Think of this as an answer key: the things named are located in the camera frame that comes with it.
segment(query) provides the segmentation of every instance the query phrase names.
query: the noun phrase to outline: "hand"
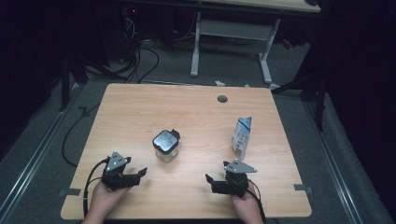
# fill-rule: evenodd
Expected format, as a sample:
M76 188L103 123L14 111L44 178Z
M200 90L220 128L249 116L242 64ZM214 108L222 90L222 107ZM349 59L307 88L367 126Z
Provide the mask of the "hand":
M248 190L256 195L256 190L250 181L248 182ZM236 195L231 195L230 199L233 203L233 209L243 222L246 224L264 223L262 221L259 205L257 204L256 199L250 193L245 192L242 198L239 198Z
M90 210L82 223L103 223L107 215L114 209L114 207L116 207L120 199L130 189L131 188L124 188L112 191L111 189L108 189L102 181L99 181L93 190Z

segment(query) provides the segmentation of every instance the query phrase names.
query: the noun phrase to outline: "white desk leg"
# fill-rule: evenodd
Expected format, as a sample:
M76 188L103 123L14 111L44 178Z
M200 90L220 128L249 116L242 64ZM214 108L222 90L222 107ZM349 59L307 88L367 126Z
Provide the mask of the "white desk leg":
M194 52L192 53L192 63L191 63L192 77L198 77L200 35L201 35L201 12L197 12L197 22L195 28L195 46L194 46Z
M271 29L267 45L265 47L265 52L259 54L259 59L260 59L260 65L262 66L262 74L264 75L264 81L267 84L272 84L272 79L271 79L271 74L270 70L268 69L268 64L267 64L267 57L270 52L271 46L274 42L274 38L276 35L277 27L279 26L280 19L275 20L274 25Z

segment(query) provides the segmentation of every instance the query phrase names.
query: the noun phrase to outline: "electrical cord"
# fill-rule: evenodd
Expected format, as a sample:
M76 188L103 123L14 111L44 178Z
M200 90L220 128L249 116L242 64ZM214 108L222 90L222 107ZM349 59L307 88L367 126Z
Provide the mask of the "electrical cord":
M140 84L142 82L143 78L146 77L150 72L152 72L157 67L158 63L160 62L160 56L154 50L152 50L152 49L145 49L145 50L148 50L151 53L153 53L157 57L157 62L145 75L143 75L141 78L139 78L137 80L137 84Z
M87 178L87 183L85 184L85 189L84 189L84 198L82 200L82 208L84 210L84 217L87 216L88 214L88 186L91 184L91 178L93 175L93 172L95 172L96 168L98 168L100 165L103 163L108 163L110 161L110 157L107 157L106 159L99 161L91 170L90 175Z
M256 190L259 193L259 197L257 197L255 193L253 193L252 191L247 189L247 193L251 194L251 196L253 196L253 198L257 201L257 205L259 206L259 209L260 209L260 215L262 216L262 222L267 224L267 218L265 217L264 209L262 208L262 195L260 194L260 190L259 190L259 188L257 187L257 185L253 181L249 180L248 182L252 183L253 186L256 188ZM275 218L273 218L273 221L276 224L278 224L278 222L277 222L277 220Z
M98 106L100 105L97 104L95 105L93 108L91 108L90 110L84 112L80 118L78 118L73 125L69 128L69 130L67 131L66 135L64 136L64 141L62 142L62 157L64 158L64 161L66 163L68 163L71 166L77 167L76 164L74 164L73 162L71 162L69 159L67 159L66 155L65 155L65 145L66 145L66 141L67 141L67 137L69 136L69 134L73 131L73 129L76 127L76 125L85 117L87 117L94 109L96 109Z

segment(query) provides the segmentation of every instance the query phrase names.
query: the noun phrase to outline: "desk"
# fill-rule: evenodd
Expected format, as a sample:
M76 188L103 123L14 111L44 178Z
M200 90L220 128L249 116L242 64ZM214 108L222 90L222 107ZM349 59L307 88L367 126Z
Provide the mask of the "desk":
M202 0L202 2L230 4L244 7L265 7L277 10L295 10L303 12L320 12L318 6L309 6L304 0ZM239 22L202 20L201 13L197 13L195 25L195 44L191 61L191 76L197 77L200 57L200 37L201 35L218 35L224 37L236 37L266 42L263 52L259 54L259 61L262 67L262 75L265 83L273 84L271 74L267 64L267 57L276 36L280 19L276 19L273 25L247 24Z
M220 103L219 95L228 102ZM310 216L305 191L294 189L303 183L272 93L264 88L110 84L70 188L84 189L92 167L118 151L132 157L125 174L145 167L148 172L109 218L235 218L229 196L212 193L205 174L224 179L222 162L236 158L231 138L237 119L248 116L252 125L244 162L258 169L247 176L262 193L265 214ZM164 163L151 141L172 129L180 133L179 154ZM83 218L82 194L66 197L63 218Z

